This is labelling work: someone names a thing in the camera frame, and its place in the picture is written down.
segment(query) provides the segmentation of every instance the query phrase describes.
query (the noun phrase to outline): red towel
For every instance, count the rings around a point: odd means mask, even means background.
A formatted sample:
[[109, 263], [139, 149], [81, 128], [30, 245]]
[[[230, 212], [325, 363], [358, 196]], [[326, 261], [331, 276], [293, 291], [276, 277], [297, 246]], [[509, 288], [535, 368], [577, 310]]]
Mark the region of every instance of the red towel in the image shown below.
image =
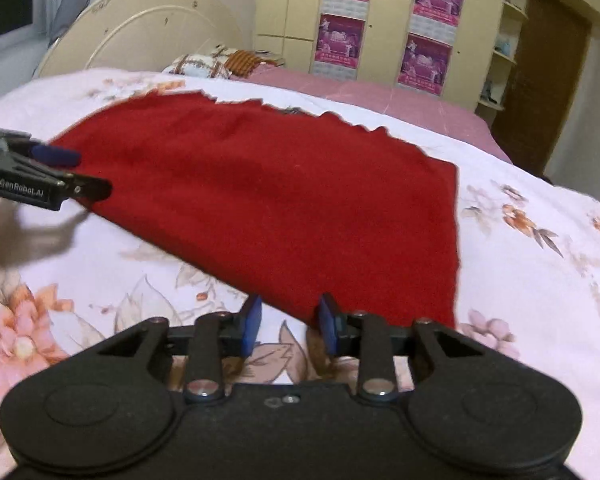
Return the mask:
[[384, 128], [152, 94], [55, 144], [112, 181], [96, 213], [305, 322], [331, 292], [392, 324], [453, 325], [456, 167]]

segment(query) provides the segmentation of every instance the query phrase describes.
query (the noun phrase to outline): brown door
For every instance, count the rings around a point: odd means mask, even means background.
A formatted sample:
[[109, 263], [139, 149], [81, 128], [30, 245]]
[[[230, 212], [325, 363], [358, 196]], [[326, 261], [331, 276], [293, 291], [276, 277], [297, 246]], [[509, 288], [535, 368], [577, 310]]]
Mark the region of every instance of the brown door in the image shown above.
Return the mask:
[[492, 133], [516, 166], [541, 176], [571, 105], [590, 23], [558, 0], [528, 0], [526, 13]]

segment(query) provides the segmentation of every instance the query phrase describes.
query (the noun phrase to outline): white bedsheet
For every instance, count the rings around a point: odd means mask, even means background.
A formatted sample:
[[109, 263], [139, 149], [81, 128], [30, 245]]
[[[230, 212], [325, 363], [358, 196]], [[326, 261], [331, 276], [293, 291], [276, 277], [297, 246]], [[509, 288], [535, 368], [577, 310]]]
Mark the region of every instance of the white bedsheet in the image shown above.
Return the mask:
[[[0, 100], [0, 127], [51, 139], [118, 99], [170, 81], [222, 101], [261, 98], [314, 114], [332, 110], [353, 124], [386, 126], [393, 136], [456, 164], [459, 328], [570, 387], [584, 425], [568, 464], [583, 478], [600, 480], [600, 203], [394, 118], [241, 82], [91, 70], [31, 82], [8, 94]], [[143, 318], [192, 323], [207, 312], [236, 311], [244, 299], [86, 215], [75, 202], [48, 212], [2, 201], [0, 214], [0, 400], [27, 374]], [[305, 331], [299, 321], [266, 306], [258, 335], [266, 344], [256, 349], [241, 380], [298, 381], [318, 373], [353, 380], [355, 363], [318, 366], [317, 372], [308, 365]], [[399, 367], [408, 388], [406, 365]], [[0, 435], [0, 473], [11, 463]]]

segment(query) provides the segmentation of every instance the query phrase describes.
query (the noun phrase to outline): black robotic claw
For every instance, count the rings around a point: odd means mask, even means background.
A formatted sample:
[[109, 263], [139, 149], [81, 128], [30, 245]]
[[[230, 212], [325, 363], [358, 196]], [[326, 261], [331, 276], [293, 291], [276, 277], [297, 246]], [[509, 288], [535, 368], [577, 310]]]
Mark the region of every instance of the black robotic claw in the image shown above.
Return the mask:
[[0, 129], [0, 197], [58, 211], [64, 200], [90, 202], [111, 195], [111, 183], [103, 178], [54, 170], [74, 167], [80, 155], [73, 150], [47, 146], [29, 134]]
[[[251, 296], [194, 326], [149, 319], [18, 384], [0, 409], [9, 478], [576, 478], [564, 460], [582, 414], [560, 383], [430, 320], [343, 314], [328, 294], [323, 339], [360, 359], [355, 392], [317, 381], [226, 395], [221, 360], [251, 353], [260, 310]], [[174, 355], [188, 357], [182, 392], [164, 385]], [[411, 392], [394, 355], [410, 358]]]

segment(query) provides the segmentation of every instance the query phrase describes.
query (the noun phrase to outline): headboard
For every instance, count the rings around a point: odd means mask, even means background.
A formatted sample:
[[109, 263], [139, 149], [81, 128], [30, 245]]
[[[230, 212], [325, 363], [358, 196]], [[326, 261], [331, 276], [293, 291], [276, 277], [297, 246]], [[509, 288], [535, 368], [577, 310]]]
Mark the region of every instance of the headboard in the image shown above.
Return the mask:
[[57, 40], [36, 77], [110, 67], [160, 72], [183, 54], [209, 54], [243, 37], [220, 0], [97, 0]]

